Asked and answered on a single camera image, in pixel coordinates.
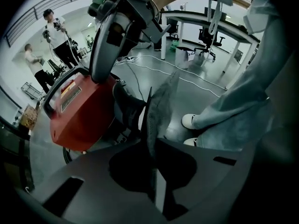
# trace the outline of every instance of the ceiling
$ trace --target ceiling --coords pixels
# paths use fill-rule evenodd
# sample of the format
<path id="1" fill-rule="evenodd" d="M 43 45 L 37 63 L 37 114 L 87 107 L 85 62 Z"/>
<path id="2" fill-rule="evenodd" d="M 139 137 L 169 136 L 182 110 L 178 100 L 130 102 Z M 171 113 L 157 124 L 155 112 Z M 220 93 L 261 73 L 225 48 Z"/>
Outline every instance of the ceiling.
<path id="1" fill-rule="evenodd" d="M 93 17 L 87 13 L 88 7 L 80 8 L 76 11 L 65 14 L 63 18 L 65 19 L 65 27 L 70 35 L 81 32 L 87 28 L 95 26 Z M 45 51 L 49 49 L 49 44 L 42 36 L 43 28 L 37 31 L 28 41 L 24 42 L 24 45 L 30 43 L 34 47 L 34 51 Z"/>

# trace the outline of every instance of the green object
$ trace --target green object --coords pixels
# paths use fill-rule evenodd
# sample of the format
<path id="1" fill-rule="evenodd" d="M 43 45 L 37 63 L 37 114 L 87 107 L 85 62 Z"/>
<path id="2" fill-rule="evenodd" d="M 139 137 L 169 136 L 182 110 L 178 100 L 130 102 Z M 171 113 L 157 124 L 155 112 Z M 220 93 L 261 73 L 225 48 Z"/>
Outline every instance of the green object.
<path id="1" fill-rule="evenodd" d="M 178 47 L 179 42 L 177 40 L 173 40 L 170 50 L 176 51 L 177 47 Z"/>

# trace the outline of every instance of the white t-shirt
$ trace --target white t-shirt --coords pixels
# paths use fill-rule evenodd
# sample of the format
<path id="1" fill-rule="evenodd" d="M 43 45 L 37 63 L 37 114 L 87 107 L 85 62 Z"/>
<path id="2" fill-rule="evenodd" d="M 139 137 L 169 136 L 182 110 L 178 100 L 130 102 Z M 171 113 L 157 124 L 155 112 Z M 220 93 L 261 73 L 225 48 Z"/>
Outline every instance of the white t-shirt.
<path id="1" fill-rule="evenodd" d="M 35 59 L 37 59 L 37 57 L 33 55 L 31 51 L 25 51 L 25 60 L 33 75 L 40 70 L 43 70 L 42 65 L 39 62 L 34 62 Z"/>
<path id="2" fill-rule="evenodd" d="M 56 20 L 55 18 L 53 22 L 47 23 L 47 29 L 50 34 L 51 44 L 54 48 L 60 46 L 62 43 L 67 41 L 66 34 L 61 30 L 57 31 L 56 28 L 54 28 L 54 22 L 59 22 L 60 24 L 63 24 L 64 21 L 65 19 L 63 17 L 58 17 L 58 20 Z"/>

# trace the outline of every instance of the black cable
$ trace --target black cable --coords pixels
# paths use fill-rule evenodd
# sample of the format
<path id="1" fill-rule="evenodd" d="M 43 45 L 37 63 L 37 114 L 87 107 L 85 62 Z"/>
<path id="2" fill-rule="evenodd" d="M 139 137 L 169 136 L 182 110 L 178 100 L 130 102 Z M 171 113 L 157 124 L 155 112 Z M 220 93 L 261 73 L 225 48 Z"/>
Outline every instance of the black cable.
<path id="1" fill-rule="evenodd" d="M 129 66 L 129 64 L 126 63 L 126 65 L 127 65 L 127 66 L 130 68 L 130 70 L 133 72 L 133 74 L 134 74 L 134 76 L 135 76 L 135 78 L 136 78 L 137 84 L 138 84 L 138 90 L 139 90 L 139 93 L 141 94 L 142 100 L 144 101 L 144 97 L 143 97 L 142 92 L 141 92 L 141 90 L 140 90 L 140 85 L 139 85 L 138 78 L 137 78 L 135 72 L 134 72 L 134 71 L 132 70 L 132 68 Z"/>

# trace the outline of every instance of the floor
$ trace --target floor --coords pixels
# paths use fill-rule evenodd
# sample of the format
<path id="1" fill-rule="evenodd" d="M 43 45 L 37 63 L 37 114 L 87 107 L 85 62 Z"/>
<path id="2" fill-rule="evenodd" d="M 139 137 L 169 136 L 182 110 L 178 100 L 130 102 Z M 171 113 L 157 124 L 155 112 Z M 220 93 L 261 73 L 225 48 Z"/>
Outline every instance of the floor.
<path id="1" fill-rule="evenodd" d="M 217 48 L 214 48 L 213 52 L 216 54 L 216 61 L 214 63 L 210 62 L 209 60 L 203 67 L 191 64 L 188 68 L 188 71 L 196 73 L 201 78 L 206 79 L 209 82 L 225 87 L 225 85 L 227 85 L 227 83 L 233 77 L 239 64 L 236 60 L 234 60 L 227 72 L 224 74 L 222 71 L 224 70 L 224 67 L 229 59 L 229 54 Z M 160 58 L 161 56 L 160 52 L 153 50 L 153 47 L 149 49 L 134 49 L 130 52 L 129 56 L 146 56 L 137 59 L 134 63 L 141 66 L 148 66 L 152 69 L 161 70 L 166 73 L 172 73 L 177 69 L 167 63 L 150 57 L 154 56 Z M 85 66 L 88 66 L 89 57 L 90 53 L 83 61 Z M 168 49 L 166 53 L 166 61 L 174 64 L 175 52 Z M 167 78 L 166 74 L 158 71 L 141 68 L 133 64 L 130 64 L 129 66 L 138 77 L 140 90 L 145 98 L 147 98 L 151 87 L 153 88 L 153 91 L 155 91 Z M 141 95 L 138 91 L 137 80 L 133 72 L 129 69 L 128 65 L 123 64 L 114 66 L 112 72 L 121 79 L 125 80 L 126 83 L 133 89 L 136 97 L 141 98 Z M 208 83 L 193 74 L 180 71 L 180 77 L 194 82 L 196 85 L 204 89 L 208 89 L 218 96 L 225 92 L 224 89 L 214 84 Z M 173 103 L 173 115 L 171 118 L 171 123 L 164 134 L 164 137 L 169 140 L 179 142 L 183 142 L 188 138 L 195 137 L 190 130 L 187 130 L 182 126 L 181 118 L 187 113 L 201 113 L 205 107 L 217 99 L 213 93 L 200 89 L 192 83 L 180 80 L 176 99 Z M 104 148 L 107 146 L 109 146 L 109 144 L 101 143 L 98 148 Z M 66 165 L 62 153 L 62 147 L 52 142 L 50 136 L 50 119 L 46 116 L 43 110 L 39 111 L 37 123 L 31 134 L 30 160 L 32 177 L 35 186 L 46 180 L 47 177 L 60 169 L 62 166 Z"/>

